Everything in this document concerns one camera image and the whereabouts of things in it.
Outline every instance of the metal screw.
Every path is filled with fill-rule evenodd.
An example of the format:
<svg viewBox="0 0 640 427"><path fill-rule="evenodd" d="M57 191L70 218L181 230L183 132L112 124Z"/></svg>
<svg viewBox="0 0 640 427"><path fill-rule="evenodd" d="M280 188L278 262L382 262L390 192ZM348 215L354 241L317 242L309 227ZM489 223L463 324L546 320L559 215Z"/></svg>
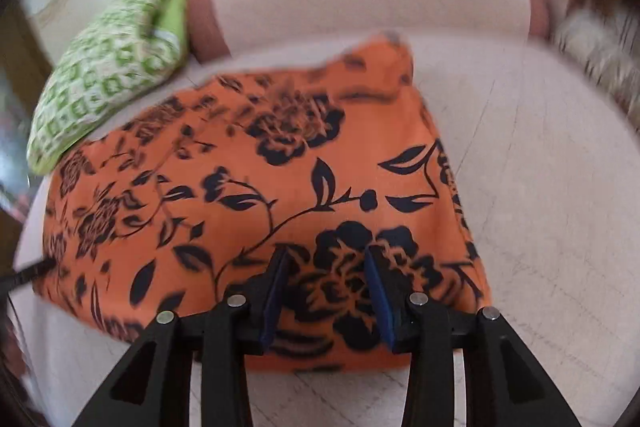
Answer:
<svg viewBox="0 0 640 427"><path fill-rule="evenodd" d="M239 293L235 294L235 295L231 295L227 300L226 303L231 306L232 308L239 308L240 306L244 306L246 302L246 297L244 295L241 295Z"/></svg>
<svg viewBox="0 0 640 427"><path fill-rule="evenodd" d="M413 292L411 295L409 295L409 302L411 302L411 304L415 304L416 306L424 306L425 304L427 304L427 302L429 302L429 298L426 293Z"/></svg>
<svg viewBox="0 0 640 427"><path fill-rule="evenodd" d="M159 324L168 324L174 320L174 312L164 311L156 315L156 322Z"/></svg>
<svg viewBox="0 0 640 427"><path fill-rule="evenodd" d="M493 306L486 306L485 308L482 308L482 315L484 315L484 318L494 321L500 318L500 310Z"/></svg>

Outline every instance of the folded orange cloth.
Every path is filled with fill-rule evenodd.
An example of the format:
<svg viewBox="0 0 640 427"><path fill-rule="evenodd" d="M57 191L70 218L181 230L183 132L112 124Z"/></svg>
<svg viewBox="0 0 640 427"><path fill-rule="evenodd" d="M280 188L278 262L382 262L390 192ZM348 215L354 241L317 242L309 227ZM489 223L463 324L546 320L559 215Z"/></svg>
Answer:
<svg viewBox="0 0 640 427"><path fill-rule="evenodd" d="M364 278L378 245L417 291L475 312L490 290L412 56L376 39L309 70L219 74L52 176L45 298L132 341L160 310L210 309L293 258L266 369L406 363L382 345Z"/></svg>

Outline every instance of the table surface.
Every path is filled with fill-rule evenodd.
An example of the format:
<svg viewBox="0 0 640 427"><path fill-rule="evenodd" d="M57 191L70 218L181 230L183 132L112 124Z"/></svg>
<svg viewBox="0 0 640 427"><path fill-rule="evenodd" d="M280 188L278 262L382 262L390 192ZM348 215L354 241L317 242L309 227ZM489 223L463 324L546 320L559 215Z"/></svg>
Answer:
<svg viewBox="0 0 640 427"><path fill-rule="evenodd" d="M314 64L357 42L325 38L191 65L92 135L210 72ZM412 33L414 84L442 132L495 305L554 379L584 426L612 425L640 384L640 151L612 102L542 44ZM42 255L48 183L34 202L17 264ZM36 298L14 293L34 374L54 427L66 427L126 350ZM406 371L250 375L262 426L399 425ZM199 425L193 375L191 424ZM456 421L463 424L462 356Z"/></svg>

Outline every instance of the green checkered fabric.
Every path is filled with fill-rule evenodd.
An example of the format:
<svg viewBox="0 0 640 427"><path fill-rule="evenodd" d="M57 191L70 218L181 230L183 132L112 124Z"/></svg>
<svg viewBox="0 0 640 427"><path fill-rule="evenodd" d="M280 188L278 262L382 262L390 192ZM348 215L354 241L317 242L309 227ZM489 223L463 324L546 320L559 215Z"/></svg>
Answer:
<svg viewBox="0 0 640 427"><path fill-rule="evenodd" d="M185 10L186 0L117 0L72 40L33 115L34 173L51 172L69 147L171 75L186 55Z"/></svg>

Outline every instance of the orange floral fabric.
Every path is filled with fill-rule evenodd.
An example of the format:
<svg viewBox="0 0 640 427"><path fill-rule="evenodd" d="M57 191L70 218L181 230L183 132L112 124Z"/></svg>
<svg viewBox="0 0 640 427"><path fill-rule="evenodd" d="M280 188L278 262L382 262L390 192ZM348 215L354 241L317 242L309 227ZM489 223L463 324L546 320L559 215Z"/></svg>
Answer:
<svg viewBox="0 0 640 427"><path fill-rule="evenodd" d="M265 369L405 363L364 278L377 245L407 284L467 312L490 290L412 56L377 39L310 70L219 74L52 176L44 298L132 341L160 310L210 309L277 249L292 269Z"/></svg>

